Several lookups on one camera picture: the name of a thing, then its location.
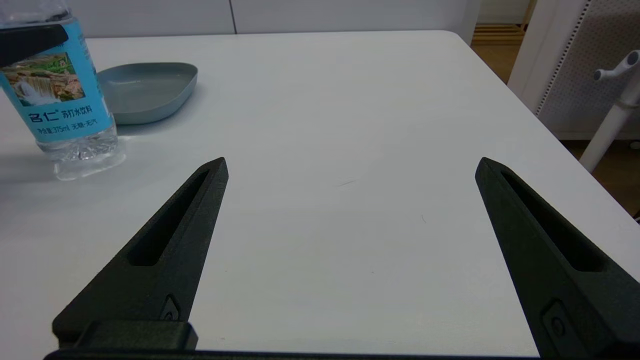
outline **waterfall picture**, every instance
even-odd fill
[[[32,56],[0,70],[23,106],[84,97],[84,90],[67,53]]]

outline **bottle label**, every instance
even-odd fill
[[[0,85],[39,142],[98,133],[113,124],[76,19],[69,39],[0,69]]]

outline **white table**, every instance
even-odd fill
[[[98,70],[186,61],[176,116],[72,182],[0,99],[0,348],[51,322],[200,164],[229,182],[191,313],[199,348],[535,356],[474,181],[505,163],[636,279],[640,229],[456,35],[105,38]]]

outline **water bottle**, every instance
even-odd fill
[[[61,180],[125,159],[65,0],[0,0],[0,85]]]

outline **gray plate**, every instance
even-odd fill
[[[116,124],[146,124],[175,113],[191,95],[198,68],[187,63],[134,63],[98,73]]]

